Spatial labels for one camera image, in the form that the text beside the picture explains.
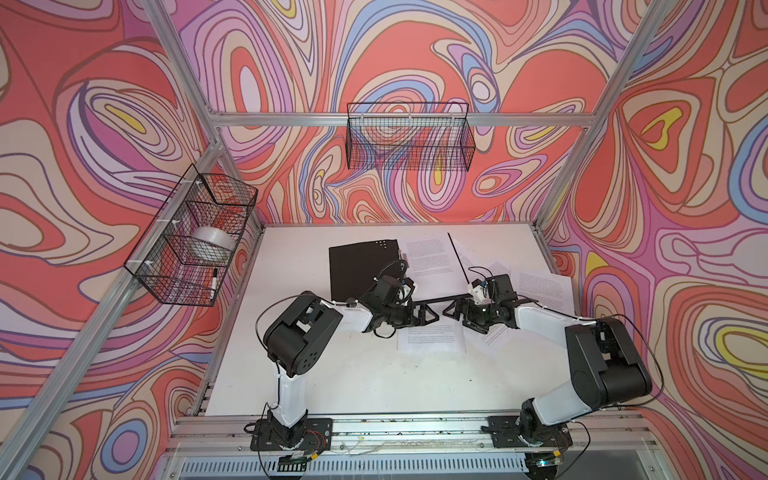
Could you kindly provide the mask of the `orange black folder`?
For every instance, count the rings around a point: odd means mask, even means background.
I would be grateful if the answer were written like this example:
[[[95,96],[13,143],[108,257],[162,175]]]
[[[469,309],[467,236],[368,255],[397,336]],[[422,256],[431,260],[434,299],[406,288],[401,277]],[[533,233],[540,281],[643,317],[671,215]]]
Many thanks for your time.
[[[405,238],[411,237],[371,240],[330,247],[331,299],[343,301],[358,298],[373,285],[374,279],[379,275],[403,274],[408,277],[408,263],[401,250],[401,242]],[[468,282],[466,294],[429,300],[446,301],[453,297],[467,295],[470,280],[463,267],[462,269],[464,278]]]

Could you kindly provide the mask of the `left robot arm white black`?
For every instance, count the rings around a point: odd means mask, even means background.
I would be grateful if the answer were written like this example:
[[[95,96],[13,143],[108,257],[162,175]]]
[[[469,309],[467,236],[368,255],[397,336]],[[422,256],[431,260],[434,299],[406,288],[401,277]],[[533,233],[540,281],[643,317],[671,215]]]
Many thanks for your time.
[[[276,404],[257,423],[254,436],[278,449],[305,444],[313,438],[324,447],[325,438],[311,432],[304,375],[319,361],[334,334],[349,317],[356,332],[379,337],[383,325],[395,331],[431,325],[440,319],[427,304],[413,301],[415,283],[408,277],[380,274],[360,297],[339,303],[311,291],[291,296],[291,304],[257,338],[276,366]]]

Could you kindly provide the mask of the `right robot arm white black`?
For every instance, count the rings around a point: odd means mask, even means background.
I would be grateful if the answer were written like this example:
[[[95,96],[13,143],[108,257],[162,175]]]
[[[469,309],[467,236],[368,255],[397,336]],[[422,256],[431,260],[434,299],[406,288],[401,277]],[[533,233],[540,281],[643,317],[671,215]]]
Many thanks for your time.
[[[507,274],[473,281],[443,314],[478,334],[502,325],[566,349],[569,379],[526,400],[516,423],[501,430],[527,445],[540,446],[574,419],[652,392],[651,376],[620,319],[577,317],[545,307],[517,293]]]

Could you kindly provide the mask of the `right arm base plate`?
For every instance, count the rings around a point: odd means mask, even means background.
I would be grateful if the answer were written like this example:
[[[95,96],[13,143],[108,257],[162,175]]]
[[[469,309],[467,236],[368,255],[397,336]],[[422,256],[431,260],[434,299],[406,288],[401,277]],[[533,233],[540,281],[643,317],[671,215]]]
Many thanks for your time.
[[[489,416],[480,427],[491,437],[495,448],[554,448],[567,450],[573,445],[568,427],[564,424],[543,425],[535,416]]]

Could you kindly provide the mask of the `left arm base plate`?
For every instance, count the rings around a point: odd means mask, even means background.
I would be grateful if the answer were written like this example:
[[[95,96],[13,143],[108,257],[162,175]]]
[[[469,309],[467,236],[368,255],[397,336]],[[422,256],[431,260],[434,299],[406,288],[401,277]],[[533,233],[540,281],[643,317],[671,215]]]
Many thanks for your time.
[[[272,418],[257,420],[251,434],[250,450],[322,453],[331,447],[332,433],[331,418],[308,418],[293,427],[285,427]]]

